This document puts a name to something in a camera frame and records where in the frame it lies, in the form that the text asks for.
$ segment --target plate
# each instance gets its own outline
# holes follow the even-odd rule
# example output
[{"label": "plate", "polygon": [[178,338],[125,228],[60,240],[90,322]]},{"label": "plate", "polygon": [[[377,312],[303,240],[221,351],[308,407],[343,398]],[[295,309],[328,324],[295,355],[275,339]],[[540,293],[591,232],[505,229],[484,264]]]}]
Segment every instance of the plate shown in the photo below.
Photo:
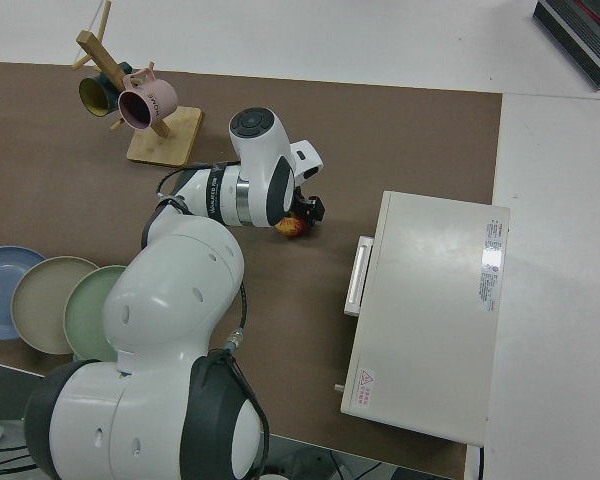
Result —
[{"label": "plate", "polygon": [[0,340],[18,338],[11,319],[11,297],[24,274],[43,260],[42,255],[28,248],[0,247]]},{"label": "plate", "polygon": [[84,258],[54,257],[29,270],[11,300],[13,324],[22,339],[41,352],[71,353],[64,307],[78,282],[97,268]]},{"label": "plate", "polygon": [[124,269],[121,265],[99,268],[84,277],[69,295],[64,309],[64,333],[79,360],[118,359],[104,334],[102,308]]}]

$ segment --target small fruit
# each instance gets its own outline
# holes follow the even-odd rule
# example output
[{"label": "small fruit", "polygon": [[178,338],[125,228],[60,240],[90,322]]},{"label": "small fruit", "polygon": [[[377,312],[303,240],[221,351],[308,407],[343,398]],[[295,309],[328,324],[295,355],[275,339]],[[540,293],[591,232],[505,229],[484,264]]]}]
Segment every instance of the small fruit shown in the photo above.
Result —
[{"label": "small fruit", "polygon": [[307,231],[308,227],[307,222],[295,213],[289,213],[276,224],[276,230],[285,237],[299,237]]}]

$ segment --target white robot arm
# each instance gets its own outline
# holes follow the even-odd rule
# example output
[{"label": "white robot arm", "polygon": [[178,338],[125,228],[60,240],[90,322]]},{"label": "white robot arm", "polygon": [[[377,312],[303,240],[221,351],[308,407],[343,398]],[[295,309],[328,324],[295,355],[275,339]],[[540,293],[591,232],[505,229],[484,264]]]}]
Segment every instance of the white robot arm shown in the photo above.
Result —
[{"label": "white robot arm", "polygon": [[209,352],[235,295],[246,300],[242,252],[223,224],[275,225],[322,161],[309,142],[290,145],[267,109],[236,115],[230,135],[240,163],[183,172],[145,228],[146,247],[105,302],[105,334],[118,361],[62,366],[32,394],[27,445],[52,478],[262,473],[265,459],[253,464],[261,423],[268,441],[266,417],[232,356],[244,318],[225,348]]}]

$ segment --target mug handle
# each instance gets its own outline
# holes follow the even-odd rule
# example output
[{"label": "mug handle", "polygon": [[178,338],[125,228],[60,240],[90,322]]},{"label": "mug handle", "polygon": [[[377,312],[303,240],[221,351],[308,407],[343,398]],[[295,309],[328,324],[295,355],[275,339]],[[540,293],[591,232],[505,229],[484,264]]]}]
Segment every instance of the mug handle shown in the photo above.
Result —
[{"label": "mug handle", "polygon": [[147,78],[150,79],[151,81],[154,81],[156,79],[156,76],[153,73],[153,70],[151,68],[149,68],[149,67],[143,68],[142,70],[138,70],[137,72],[129,73],[122,78],[122,83],[124,84],[124,89],[131,90],[131,89],[135,88],[133,83],[131,83],[131,79],[133,77],[135,77],[136,75],[142,75],[145,73],[147,74]]}]

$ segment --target green mug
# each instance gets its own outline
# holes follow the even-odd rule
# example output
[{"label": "green mug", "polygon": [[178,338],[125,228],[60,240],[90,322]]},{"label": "green mug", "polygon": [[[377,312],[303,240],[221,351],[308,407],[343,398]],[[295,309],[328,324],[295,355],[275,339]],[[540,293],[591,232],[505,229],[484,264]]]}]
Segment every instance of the green mug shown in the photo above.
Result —
[{"label": "green mug", "polygon": [[[127,62],[122,62],[119,66],[127,75],[133,71]],[[78,93],[82,104],[96,117],[104,117],[118,110],[120,92],[103,73],[83,79],[78,87]]]}]

